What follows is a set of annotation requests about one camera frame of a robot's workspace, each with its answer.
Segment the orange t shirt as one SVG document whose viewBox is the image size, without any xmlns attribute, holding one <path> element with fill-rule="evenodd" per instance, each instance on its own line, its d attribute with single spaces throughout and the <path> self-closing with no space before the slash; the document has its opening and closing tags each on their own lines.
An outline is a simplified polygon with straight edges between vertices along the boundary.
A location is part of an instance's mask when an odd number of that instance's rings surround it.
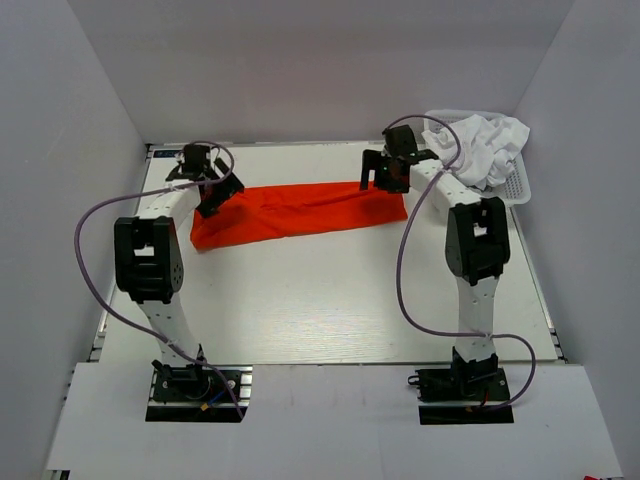
<svg viewBox="0 0 640 480">
<path fill-rule="evenodd" d="M 357 182 L 251 187 L 209 218 L 194 214 L 190 240 L 198 251 L 281 238 L 368 228 L 408 218 L 403 196 Z"/>
</svg>

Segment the white t shirt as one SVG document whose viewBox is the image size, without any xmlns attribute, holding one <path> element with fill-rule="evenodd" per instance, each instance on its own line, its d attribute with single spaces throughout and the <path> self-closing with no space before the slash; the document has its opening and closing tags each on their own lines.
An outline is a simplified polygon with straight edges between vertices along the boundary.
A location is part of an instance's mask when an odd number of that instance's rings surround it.
<svg viewBox="0 0 640 480">
<path fill-rule="evenodd" d="M 479 190 L 507 182 L 530 135 L 530 128 L 514 117 L 487 119 L 472 114 L 449 126 L 461 145 L 452 170 L 465 186 Z"/>
</svg>

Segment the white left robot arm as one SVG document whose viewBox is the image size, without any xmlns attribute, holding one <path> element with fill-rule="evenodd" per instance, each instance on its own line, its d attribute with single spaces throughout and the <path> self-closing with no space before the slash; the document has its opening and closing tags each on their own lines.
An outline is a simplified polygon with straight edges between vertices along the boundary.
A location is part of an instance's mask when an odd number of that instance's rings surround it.
<svg viewBox="0 0 640 480">
<path fill-rule="evenodd" d="M 114 224 L 117 287 L 149 321 L 161 351 L 154 365 L 181 369 L 176 384 L 191 399 L 209 392 L 212 377 L 201 368 L 203 348 L 189 328 L 179 296 L 185 273 L 178 229 L 194 213 L 203 218 L 216 215 L 244 191 L 234 166 L 226 147 L 207 141 L 188 143 L 151 203 Z"/>
</svg>

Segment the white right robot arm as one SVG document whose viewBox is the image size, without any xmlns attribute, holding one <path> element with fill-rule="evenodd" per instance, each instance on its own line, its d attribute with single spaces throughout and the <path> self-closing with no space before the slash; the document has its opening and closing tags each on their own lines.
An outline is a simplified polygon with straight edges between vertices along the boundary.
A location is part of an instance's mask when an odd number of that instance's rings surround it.
<svg viewBox="0 0 640 480">
<path fill-rule="evenodd" d="M 410 190 L 420 193 L 401 237 L 396 263 L 396 295 L 400 310 L 415 329 L 456 340 L 452 353 L 451 384 L 461 397 L 472 399 L 484 391 L 488 377 L 498 368 L 493 343 L 494 297 L 504 266 L 510 259 L 506 207 L 498 198 L 484 198 L 465 186 L 451 172 L 453 162 L 441 161 L 429 150 L 418 148 L 407 125 L 387 127 L 381 151 L 362 155 L 360 188 L 373 186 L 390 194 Z M 446 264 L 458 289 L 458 330 L 444 332 L 418 324 L 409 315 L 402 293 L 402 264 L 410 228 L 422 203 L 431 196 L 447 215 L 444 244 Z"/>
</svg>

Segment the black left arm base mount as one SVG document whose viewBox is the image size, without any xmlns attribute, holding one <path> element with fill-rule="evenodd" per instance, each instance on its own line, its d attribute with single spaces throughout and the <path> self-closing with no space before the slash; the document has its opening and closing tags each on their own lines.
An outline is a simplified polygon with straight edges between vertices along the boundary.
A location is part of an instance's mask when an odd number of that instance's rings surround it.
<svg viewBox="0 0 640 480">
<path fill-rule="evenodd" d="M 201 366 L 171 367 L 153 362 L 145 421 L 236 424 L 247 413 L 252 368 L 223 368 L 220 378 Z"/>
</svg>

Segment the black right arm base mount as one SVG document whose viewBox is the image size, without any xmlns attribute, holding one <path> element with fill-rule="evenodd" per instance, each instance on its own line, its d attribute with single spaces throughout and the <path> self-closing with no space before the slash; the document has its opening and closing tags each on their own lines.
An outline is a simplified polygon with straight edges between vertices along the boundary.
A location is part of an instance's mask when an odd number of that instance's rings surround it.
<svg viewBox="0 0 640 480">
<path fill-rule="evenodd" d="M 407 377 L 407 384 L 417 391 L 422 426 L 514 423 L 512 406 L 498 408 L 511 397 L 503 368 L 466 386 L 456 382 L 451 367 L 421 368 Z"/>
</svg>

